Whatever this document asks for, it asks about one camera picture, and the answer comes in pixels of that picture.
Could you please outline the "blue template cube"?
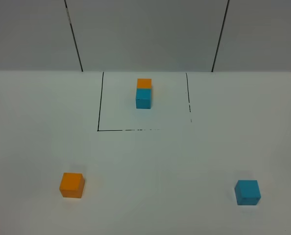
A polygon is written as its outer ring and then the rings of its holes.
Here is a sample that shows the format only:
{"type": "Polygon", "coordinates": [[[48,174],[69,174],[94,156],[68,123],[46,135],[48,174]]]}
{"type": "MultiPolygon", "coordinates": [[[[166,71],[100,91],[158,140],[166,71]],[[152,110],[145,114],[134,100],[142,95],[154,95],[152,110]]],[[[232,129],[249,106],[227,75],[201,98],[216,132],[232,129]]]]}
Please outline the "blue template cube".
{"type": "Polygon", "coordinates": [[[152,89],[137,89],[136,90],[136,108],[150,109],[152,99],[152,89]]]}

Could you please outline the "orange template cube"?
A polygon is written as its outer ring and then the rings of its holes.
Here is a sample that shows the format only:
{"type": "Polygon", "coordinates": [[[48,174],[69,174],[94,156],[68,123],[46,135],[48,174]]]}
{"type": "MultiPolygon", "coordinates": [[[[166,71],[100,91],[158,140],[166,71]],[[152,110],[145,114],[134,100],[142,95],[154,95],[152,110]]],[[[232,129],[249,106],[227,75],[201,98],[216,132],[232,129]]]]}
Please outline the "orange template cube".
{"type": "Polygon", "coordinates": [[[148,78],[138,78],[137,79],[137,89],[151,89],[152,79],[148,78]]]}

